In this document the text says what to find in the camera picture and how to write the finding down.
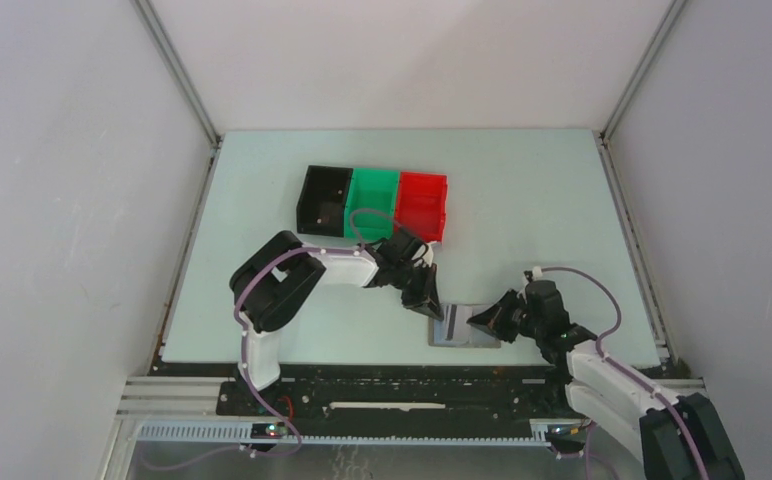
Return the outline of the beige leather card holder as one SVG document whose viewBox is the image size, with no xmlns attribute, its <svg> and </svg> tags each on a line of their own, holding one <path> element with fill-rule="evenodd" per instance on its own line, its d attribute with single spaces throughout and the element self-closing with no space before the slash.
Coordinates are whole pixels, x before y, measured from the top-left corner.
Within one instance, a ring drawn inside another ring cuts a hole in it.
<svg viewBox="0 0 772 480">
<path fill-rule="evenodd" d="M 443 318 L 429 319 L 428 345 L 441 348 L 499 349 L 500 340 L 468 323 L 469 318 L 488 308 L 489 305 L 443 303 Z"/>
</svg>

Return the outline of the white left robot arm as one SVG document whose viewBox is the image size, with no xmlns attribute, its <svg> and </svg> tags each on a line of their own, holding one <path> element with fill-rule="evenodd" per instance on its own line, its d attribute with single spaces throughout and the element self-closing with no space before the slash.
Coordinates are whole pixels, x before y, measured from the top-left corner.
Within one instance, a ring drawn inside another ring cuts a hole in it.
<svg viewBox="0 0 772 480">
<path fill-rule="evenodd" d="M 318 285 L 391 286 L 405 309 L 441 320 L 436 277 L 430 245 L 405 227 L 350 248 L 307 244 L 289 230 L 277 233 L 229 281 L 234 320 L 242 329 L 238 369 L 246 383 L 240 404 L 259 417 L 276 408 L 280 331 Z"/>
</svg>

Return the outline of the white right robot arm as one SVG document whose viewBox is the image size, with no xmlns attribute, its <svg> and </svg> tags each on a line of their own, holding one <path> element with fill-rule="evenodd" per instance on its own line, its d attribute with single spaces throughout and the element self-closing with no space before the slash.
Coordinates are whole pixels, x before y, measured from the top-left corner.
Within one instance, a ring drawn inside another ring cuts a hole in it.
<svg viewBox="0 0 772 480">
<path fill-rule="evenodd" d="M 532 279 L 467 323 L 503 342 L 533 340 L 551 366 L 547 411 L 596 422 L 641 462 L 646 478 L 744 478 L 711 400 L 677 393 L 613 357 L 601 336 L 571 320 L 554 282 Z"/>
</svg>

